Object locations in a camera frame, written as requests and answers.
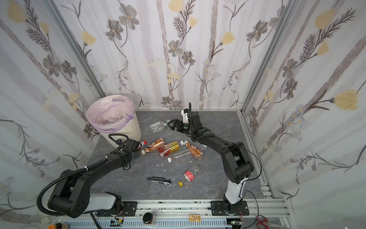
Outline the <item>copper coffee bottle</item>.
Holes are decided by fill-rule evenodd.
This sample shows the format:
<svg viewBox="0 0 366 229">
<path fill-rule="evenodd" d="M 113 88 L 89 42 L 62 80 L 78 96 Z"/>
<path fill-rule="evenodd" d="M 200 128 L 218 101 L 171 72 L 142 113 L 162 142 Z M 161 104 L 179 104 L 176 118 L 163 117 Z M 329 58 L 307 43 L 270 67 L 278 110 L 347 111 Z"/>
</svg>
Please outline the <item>copper coffee bottle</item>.
<svg viewBox="0 0 366 229">
<path fill-rule="evenodd" d="M 143 155 L 156 151 L 160 146 L 163 146 L 165 144 L 165 142 L 163 141 L 162 138 L 159 138 L 158 140 L 154 141 L 153 143 L 151 143 L 147 148 L 143 149 L 141 151 L 141 153 Z"/>
</svg>

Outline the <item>yellow red tea bottle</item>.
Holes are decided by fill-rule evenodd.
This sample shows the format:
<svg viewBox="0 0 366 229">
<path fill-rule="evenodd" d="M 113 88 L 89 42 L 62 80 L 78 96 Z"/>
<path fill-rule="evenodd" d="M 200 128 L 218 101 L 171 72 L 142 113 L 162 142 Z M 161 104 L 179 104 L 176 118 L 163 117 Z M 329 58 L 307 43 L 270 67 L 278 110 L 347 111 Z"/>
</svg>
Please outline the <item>yellow red tea bottle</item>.
<svg viewBox="0 0 366 229">
<path fill-rule="evenodd" d="M 180 150 L 180 144 L 177 141 L 158 147 L 158 152 L 161 158 L 167 157 L 178 150 Z"/>
</svg>

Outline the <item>clear green-band square bottle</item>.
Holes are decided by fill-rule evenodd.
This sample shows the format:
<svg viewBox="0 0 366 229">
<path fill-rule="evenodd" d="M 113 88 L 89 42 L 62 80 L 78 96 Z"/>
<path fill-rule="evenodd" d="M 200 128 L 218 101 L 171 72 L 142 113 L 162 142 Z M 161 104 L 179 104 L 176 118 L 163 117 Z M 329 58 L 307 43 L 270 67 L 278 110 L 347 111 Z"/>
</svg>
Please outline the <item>clear green-band square bottle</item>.
<svg viewBox="0 0 366 229">
<path fill-rule="evenodd" d="M 149 125 L 149 127 L 153 133 L 157 133 L 157 132 L 163 130 L 169 122 L 170 122 L 169 119 L 166 121 L 158 121 L 156 123 Z"/>
</svg>

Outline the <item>white red-capped bottle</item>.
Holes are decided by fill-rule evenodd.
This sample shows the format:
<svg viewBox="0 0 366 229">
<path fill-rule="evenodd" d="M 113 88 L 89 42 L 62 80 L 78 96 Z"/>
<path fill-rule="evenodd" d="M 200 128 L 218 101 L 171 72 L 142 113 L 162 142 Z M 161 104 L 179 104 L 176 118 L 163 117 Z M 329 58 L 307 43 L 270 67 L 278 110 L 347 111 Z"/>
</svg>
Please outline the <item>white red-capped bottle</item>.
<svg viewBox="0 0 366 229">
<path fill-rule="evenodd" d="M 141 141 L 140 143 L 139 143 L 139 150 L 144 146 L 144 145 L 146 145 L 147 144 L 147 142 L 145 141 L 145 140 L 143 140 L 143 141 Z"/>
</svg>

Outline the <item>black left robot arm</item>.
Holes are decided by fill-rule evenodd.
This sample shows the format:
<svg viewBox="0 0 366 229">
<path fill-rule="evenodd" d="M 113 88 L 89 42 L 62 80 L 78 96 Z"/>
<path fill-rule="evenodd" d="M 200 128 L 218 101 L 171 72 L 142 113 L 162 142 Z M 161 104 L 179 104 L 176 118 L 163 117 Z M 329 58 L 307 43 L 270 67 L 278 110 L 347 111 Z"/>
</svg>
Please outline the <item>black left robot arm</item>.
<svg viewBox="0 0 366 229">
<path fill-rule="evenodd" d="M 92 194 L 91 186 L 116 169 L 127 170 L 143 144 L 122 135 L 124 141 L 115 141 L 117 148 L 103 159 L 81 169 L 65 170 L 60 177 L 41 190 L 37 208 L 46 215 L 77 218 L 83 214 L 109 211 L 112 215 L 124 210 L 121 196 L 112 193 Z"/>
</svg>

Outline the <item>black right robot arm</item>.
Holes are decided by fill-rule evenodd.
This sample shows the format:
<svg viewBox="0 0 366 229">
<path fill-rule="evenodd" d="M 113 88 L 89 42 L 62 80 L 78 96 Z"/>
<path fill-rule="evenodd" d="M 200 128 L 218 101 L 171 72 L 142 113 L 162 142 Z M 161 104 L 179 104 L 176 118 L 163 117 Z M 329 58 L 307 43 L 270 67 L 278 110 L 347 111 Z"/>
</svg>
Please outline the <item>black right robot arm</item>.
<svg viewBox="0 0 366 229">
<path fill-rule="evenodd" d="M 174 119 L 168 122 L 168 127 L 186 134 L 193 142 L 208 146 L 221 156 L 224 172 L 229 180 L 222 206 L 227 214 L 243 212 L 244 185 L 247 181 L 258 179 L 263 171 L 263 167 L 260 166 L 259 174 L 251 178 L 251 173 L 255 170 L 251 156 L 257 161 L 260 161 L 259 158 L 246 149 L 244 143 L 229 142 L 204 127 L 198 112 L 185 109 L 182 111 L 182 116 L 182 120 Z"/>
</svg>

